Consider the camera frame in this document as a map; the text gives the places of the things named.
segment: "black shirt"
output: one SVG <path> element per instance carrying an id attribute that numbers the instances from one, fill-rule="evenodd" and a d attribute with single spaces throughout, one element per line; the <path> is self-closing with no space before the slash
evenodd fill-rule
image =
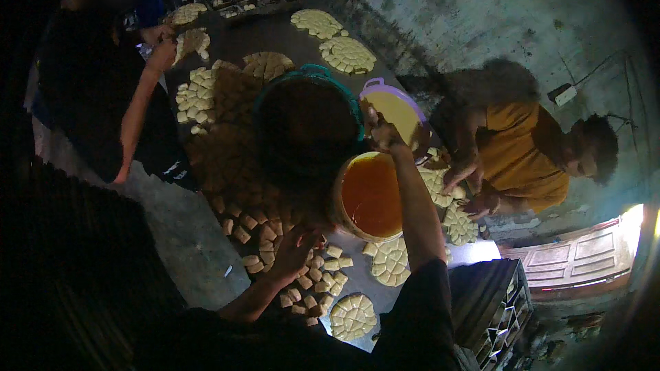
<path id="1" fill-rule="evenodd" d="M 119 45 L 113 42 L 116 16 L 102 5 L 58 10 L 39 52 L 40 89 L 49 114 L 105 182 L 120 171 L 121 120 L 144 69 L 136 42 L 125 32 L 119 30 Z M 167 95 L 156 85 L 138 148 L 144 140 L 176 139 L 176 128 L 172 135 L 171 127 L 164 132 L 160 125 L 167 120 L 173 120 Z"/>
<path id="2" fill-rule="evenodd" d="M 135 348 L 137 370 L 457 370 L 447 265 L 414 272 L 382 314 L 371 354 L 325 333 L 263 318 L 236 324 L 194 308 L 154 327 Z"/>

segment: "hand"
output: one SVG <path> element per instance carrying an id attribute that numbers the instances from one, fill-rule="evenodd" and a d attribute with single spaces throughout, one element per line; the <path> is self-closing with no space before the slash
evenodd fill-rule
<path id="1" fill-rule="evenodd" d="M 497 212 L 500 201 L 501 198 L 497 192 L 482 192 L 459 209 L 468 213 L 468 218 L 475 221 L 476 219 L 486 215 L 493 215 Z"/>
<path id="2" fill-rule="evenodd" d="M 167 25 L 158 25 L 141 29 L 140 35 L 146 44 L 156 46 L 168 38 L 174 38 L 174 29 Z"/>
<path id="3" fill-rule="evenodd" d="M 146 68 L 161 75 L 172 67 L 175 57 L 176 44 L 171 39 L 166 39 L 163 43 L 154 47 L 153 53 L 146 62 Z"/>
<path id="4" fill-rule="evenodd" d="M 449 195 L 462 180 L 467 180 L 475 194 L 481 192 L 484 180 L 484 164 L 481 161 L 479 152 L 475 151 L 467 159 L 454 162 L 451 165 L 443 179 L 445 187 L 442 189 L 442 194 Z"/>
<path id="5" fill-rule="evenodd" d="M 305 266 L 311 247 L 321 238 L 320 228 L 308 228 L 298 225 L 285 234 L 277 251 L 277 258 L 266 274 L 284 288 L 298 277 L 298 272 Z"/>
<path id="6" fill-rule="evenodd" d="M 401 135 L 399 135 L 397 128 L 385 120 L 381 112 L 369 106 L 367 113 L 367 124 L 371 127 L 371 137 L 375 150 L 390 153 L 389 150 L 393 146 L 407 146 Z"/>

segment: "yellow shirt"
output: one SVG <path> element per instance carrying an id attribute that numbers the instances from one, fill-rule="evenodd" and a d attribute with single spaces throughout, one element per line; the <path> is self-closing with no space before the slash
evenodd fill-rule
<path id="1" fill-rule="evenodd" d="M 527 202 L 538 213 L 564 202 L 569 176 L 536 147 L 540 137 L 557 140 L 561 128 L 538 103 L 496 105 L 486 112 L 488 131 L 479 131 L 477 147 L 484 179 L 500 192 Z"/>

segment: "teal bucket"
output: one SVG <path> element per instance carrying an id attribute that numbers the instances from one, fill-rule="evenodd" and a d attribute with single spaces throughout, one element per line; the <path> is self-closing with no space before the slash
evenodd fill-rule
<path id="1" fill-rule="evenodd" d="M 305 152 L 304 155 L 296 155 L 291 145 L 278 137 L 277 129 L 270 124 L 272 118 L 262 108 L 268 100 L 271 92 L 283 83 L 294 81 L 305 81 L 324 87 L 336 89 L 346 102 L 346 109 L 351 113 L 355 121 L 355 135 L 351 143 L 342 145 L 340 149 L 326 149 L 324 155 L 314 159 L 315 152 Z M 288 72 L 272 80 L 257 96 L 253 109 L 253 123 L 257 132 L 257 143 L 260 150 L 260 162 L 262 168 L 271 177 L 271 180 L 279 185 L 306 183 L 309 178 L 328 177 L 334 178 L 344 161 L 348 158 L 363 153 L 367 150 L 364 140 L 364 119 L 360 105 L 351 91 L 341 83 L 333 79 L 326 67 L 317 64 L 305 64 L 300 70 Z"/>

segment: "concrete wall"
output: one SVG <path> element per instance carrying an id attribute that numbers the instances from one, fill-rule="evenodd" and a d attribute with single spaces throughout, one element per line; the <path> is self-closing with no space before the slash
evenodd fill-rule
<path id="1" fill-rule="evenodd" d="M 622 0 L 317 1 L 360 32 L 361 39 L 397 74 L 447 72 L 507 56 L 532 70 L 545 95 L 565 82 L 582 79 L 615 54 L 582 83 L 573 101 L 558 108 L 544 97 L 542 104 L 565 130 L 594 112 L 632 116 L 639 125 L 639 153 L 630 127 L 624 126 L 618 132 L 619 166 L 609 186 L 600 188 L 590 180 L 574 178 L 562 205 L 536 216 L 493 220 L 493 225 L 501 225 L 492 229 L 496 238 L 497 231 L 507 231 L 507 237 L 544 237 L 587 227 L 615 217 L 626 203 L 643 202 L 652 186 L 659 186 L 658 173 L 652 177 L 659 167 L 660 142 L 655 79 L 642 37 Z M 626 55 L 633 67 L 624 66 Z M 433 107 L 432 99 L 420 103 L 427 111 Z M 621 124 L 610 121 L 615 129 Z M 522 231 L 510 232 L 521 227 Z"/>

